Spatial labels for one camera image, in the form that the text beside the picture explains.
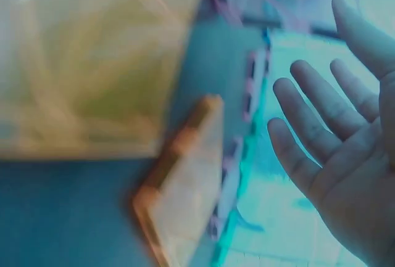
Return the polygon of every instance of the wooden block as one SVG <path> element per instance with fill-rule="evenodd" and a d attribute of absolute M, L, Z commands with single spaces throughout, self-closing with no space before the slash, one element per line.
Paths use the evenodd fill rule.
<path fill-rule="evenodd" d="M 221 186 L 223 103 L 206 97 L 169 142 L 132 208 L 163 267 L 186 267 Z"/>

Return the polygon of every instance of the hand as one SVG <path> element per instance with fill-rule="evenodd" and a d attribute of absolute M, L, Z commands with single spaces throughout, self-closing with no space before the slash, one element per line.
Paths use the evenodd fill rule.
<path fill-rule="evenodd" d="M 340 243 L 369 266 L 395 266 L 395 41 L 343 0 L 333 0 L 332 6 L 339 34 L 380 81 L 380 95 L 333 61 L 332 74 L 354 110 L 307 62 L 295 62 L 293 77 L 332 132 L 283 78 L 274 92 L 316 163 L 283 120 L 269 122 L 270 139 L 289 177 Z"/>

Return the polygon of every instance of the tiled floor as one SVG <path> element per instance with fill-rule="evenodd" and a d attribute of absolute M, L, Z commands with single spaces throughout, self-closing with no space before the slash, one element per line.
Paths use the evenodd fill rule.
<path fill-rule="evenodd" d="M 329 63 L 335 57 L 342 58 L 373 91 L 378 91 L 377 81 L 345 45 L 291 34 L 275 35 L 265 102 L 266 119 L 282 117 L 272 85 L 280 77 L 291 78 L 289 66 L 294 60 L 306 59 L 335 85 L 329 70 Z M 226 267 L 363 266 L 338 244 L 311 204 L 285 177 L 267 130 L 262 130 L 256 167 L 239 209 L 249 221 L 261 224 L 266 232 L 256 234 L 236 229 Z"/>

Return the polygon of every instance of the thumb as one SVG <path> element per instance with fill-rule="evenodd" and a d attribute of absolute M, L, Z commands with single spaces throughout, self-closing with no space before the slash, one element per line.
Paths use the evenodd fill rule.
<path fill-rule="evenodd" d="M 344 0 L 332 0 L 340 37 L 380 81 L 383 139 L 395 166 L 395 40 L 364 20 Z"/>

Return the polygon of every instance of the table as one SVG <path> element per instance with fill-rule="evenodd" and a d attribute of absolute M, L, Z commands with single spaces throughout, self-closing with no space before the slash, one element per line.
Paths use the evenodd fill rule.
<path fill-rule="evenodd" d="M 195 24 L 167 134 L 207 93 L 225 101 L 225 148 L 233 136 L 244 134 L 245 57 L 262 44 L 258 29 L 230 27 L 221 17 Z M 151 164 L 151 159 L 1 162 L 0 266 L 155 266 L 125 210 Z M 204 236 L 191 266 L 209 266 L 213 250 Z"/>

